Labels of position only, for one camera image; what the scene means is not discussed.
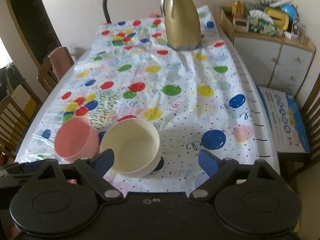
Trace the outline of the pink bowl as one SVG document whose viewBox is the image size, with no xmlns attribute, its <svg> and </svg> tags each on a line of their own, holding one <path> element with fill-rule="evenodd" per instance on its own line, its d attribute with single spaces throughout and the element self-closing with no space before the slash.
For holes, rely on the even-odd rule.
<svg viewBox="0 0 320 240">
<path fill-rule="evenodd" d="M 58 130 L 54 140 L 55 152 L 68 163 L 81 158 L 93 158 L 99 149 L 99 133 L 84 117 L 74 117 Z"/>
</svg>

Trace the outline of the cream bowl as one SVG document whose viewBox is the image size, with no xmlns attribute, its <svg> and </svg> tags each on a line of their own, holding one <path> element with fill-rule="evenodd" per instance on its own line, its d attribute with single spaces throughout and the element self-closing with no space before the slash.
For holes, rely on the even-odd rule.
<svg viewBox="0 0 320 240">
<path fill-rule="evenodd" d="M 162 157 L 160 136 L 150 122 L 126 119 L 113 125 L 103 136 L 99 152 L 114 152 L 112 170 L 129 178 L 150 174 Z"/>
</svg>

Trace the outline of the wooden chair black seat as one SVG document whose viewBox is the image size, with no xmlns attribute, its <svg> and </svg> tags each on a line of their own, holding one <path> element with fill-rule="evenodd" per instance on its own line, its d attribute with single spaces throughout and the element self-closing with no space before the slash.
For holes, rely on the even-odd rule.
<svg viewBox="0 0 320 240">
<path fill-rule="evenodd" d="M 1 155 L 15 160 L 18 149 L 42 101 L 26 82 L 1 101 Z"/>
</svg>

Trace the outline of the balloon pattern tablecloth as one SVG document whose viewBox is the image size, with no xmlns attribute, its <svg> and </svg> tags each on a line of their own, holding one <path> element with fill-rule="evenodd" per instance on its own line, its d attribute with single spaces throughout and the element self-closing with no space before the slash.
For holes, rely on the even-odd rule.
<svg viewBox="0 0 320 240">
<path fill-rule="evenodd" d="M 278 160 L 257 88 L 207 6 L 197 10 L 202 44 L 191 51 L 168 47 L 162 18 L 104 24 L 90 54 L 59 82 L 27 132 L 16 161 L 56 158 L 63 123 L 83 116 L 106 132 L 125 119 L 157 129 L 162 159 L 144 178 L 109 171 L 121 192 L 191 192 L 204 172 L 197 156 L 207 149 L 241 164 Z"/>
</svg>

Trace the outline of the wooden chair right side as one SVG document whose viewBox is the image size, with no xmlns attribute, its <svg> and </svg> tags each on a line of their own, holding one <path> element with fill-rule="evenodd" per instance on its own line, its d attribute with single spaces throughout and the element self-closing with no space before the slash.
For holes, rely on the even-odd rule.
<svg viewBox="0 0 320 240">
<path fill-rule="evenodd" d="M 307 134 L 307 139 L 310 147 L 309 153 L 294 153 L 286 157 L 291 163 L 302 163 L 303 165 L 297 170 L 293 170 L 285 176 L 286 181 L 292 181 L 306 171 L 308 168 L 315 166 L 319 163 L 319 141 L 320 141 L 320 109 L 319 109 L 319 76 L 301 109 L 301 115 L 304 121 L 304 127 Z"/>
</svg>

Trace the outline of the blue printed cardboard box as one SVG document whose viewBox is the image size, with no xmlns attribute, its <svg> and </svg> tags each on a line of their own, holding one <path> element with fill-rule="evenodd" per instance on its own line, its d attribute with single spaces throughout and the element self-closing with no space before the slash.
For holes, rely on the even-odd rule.
<svg viewBox="0 0 320 240">
<path fill-rule="evenodd" d="M 278 153 L 310 153 L 310 146 L 298 106 L 289 93 L 257 87 L 266 111 L 273 143 Z"/>
</svg>

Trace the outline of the wooden chair with towel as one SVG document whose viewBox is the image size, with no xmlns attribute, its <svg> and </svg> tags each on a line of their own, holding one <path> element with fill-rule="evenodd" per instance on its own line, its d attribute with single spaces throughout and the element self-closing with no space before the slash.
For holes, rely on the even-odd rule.
<svg viewBox="0 0 320 240">
<path fill-rule="evenodd" d="M 55 48 L 41 64 L 37 79 L 48 94 L 55 88 L 63 76 L 74 65 L 66 47 Z"/>
</svg>

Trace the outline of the pink towel on chair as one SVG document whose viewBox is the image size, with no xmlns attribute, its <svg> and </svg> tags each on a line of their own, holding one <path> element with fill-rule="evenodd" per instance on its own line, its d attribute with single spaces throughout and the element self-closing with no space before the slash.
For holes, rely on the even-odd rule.
<svg viewBox="0 0 320 240">
<path fill-rule="evenodd" d="M 52 65 L 53 73 L 59 81 L 74 64 L 74 61 L 66 47 L 55 48 L 48 55 L 48 59 Z"/>
</svg>

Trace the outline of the white drawer cabinet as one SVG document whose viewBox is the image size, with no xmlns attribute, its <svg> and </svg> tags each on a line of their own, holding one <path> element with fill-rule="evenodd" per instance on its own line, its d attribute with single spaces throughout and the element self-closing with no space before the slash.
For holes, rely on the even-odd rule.
<svg viewBox="0 0 320 240">
<path fill-rule="evenodd" d="M 232 41 L 257 86 L 297 96 L 316 53 L 311 40 L 302 44 L 256 33 L 235 33 Z"/>
</svg>

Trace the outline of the gold thermos jug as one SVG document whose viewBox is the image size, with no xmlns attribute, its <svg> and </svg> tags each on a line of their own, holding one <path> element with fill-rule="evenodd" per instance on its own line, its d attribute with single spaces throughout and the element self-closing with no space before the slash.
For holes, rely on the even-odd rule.
<svg viewBox="0 0 320 240">
<path fill-rule="evenodd" d="M 201 45 L 200 19 L 193 0 L 160 0 L 168 46 L 193 50 Z"/>
</svg>

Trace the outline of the yellow tissue box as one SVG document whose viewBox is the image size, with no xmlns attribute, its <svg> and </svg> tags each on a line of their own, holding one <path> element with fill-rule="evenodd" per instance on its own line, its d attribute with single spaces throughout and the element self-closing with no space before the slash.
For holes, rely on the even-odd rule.
<svg viewBox="0 0 320 240">
<path fill-rule="evenodd" d="M 286 12 L 272 7 L 266 7 L 264 13 L 272 18 L 278 29 L 287 31 L 289 26 L 289 15 Z"/>
</svg>

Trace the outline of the blue globe ball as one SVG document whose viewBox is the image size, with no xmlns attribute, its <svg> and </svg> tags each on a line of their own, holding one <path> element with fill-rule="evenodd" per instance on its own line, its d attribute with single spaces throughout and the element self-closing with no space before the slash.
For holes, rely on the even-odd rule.
<svg viewBox="0 0 320 240">
<path fill-rule="evenodd" d="M 281 11 L 288 14 L 290 21 L 293 21 L 298 16 L 296 8 L 290 4 L 285 4 L 281 6 L 280 9 Z"/>
</svg>

